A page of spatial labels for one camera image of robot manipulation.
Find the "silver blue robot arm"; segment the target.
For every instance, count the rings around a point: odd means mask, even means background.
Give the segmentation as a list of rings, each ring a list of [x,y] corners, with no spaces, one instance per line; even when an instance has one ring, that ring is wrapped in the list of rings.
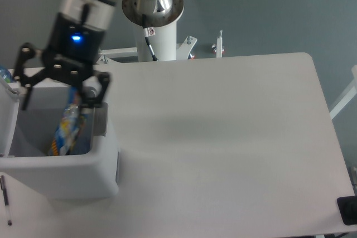
[[[33,87],[50,78],[73,86],[84,108],[101,106],[110,74],[94,69],[98,50],[118,0],[62,0],[43,50],[24,43],[18,52],[13,78],[26,89],[26,110]]]

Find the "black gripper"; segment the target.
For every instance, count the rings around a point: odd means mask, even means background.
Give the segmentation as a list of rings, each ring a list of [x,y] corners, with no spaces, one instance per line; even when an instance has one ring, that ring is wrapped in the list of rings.
[[[27,109],[33,87],[47,78],[76,86],[82,108],[101,108],[111,77],[108,72],[93,71],[93,65],[104,35],[104,30],[81,25],[58,13],[45,49],[24,43],[19,48],[13,73],[14,80],[26,89],[22,110]],[[44,68],[28,76],[25,74],[25,63],[36,56],[40,57]],[[100,84],[100,92],[95,97],[89,97],[84,90],[83,82],[90,77],[95,77]]]

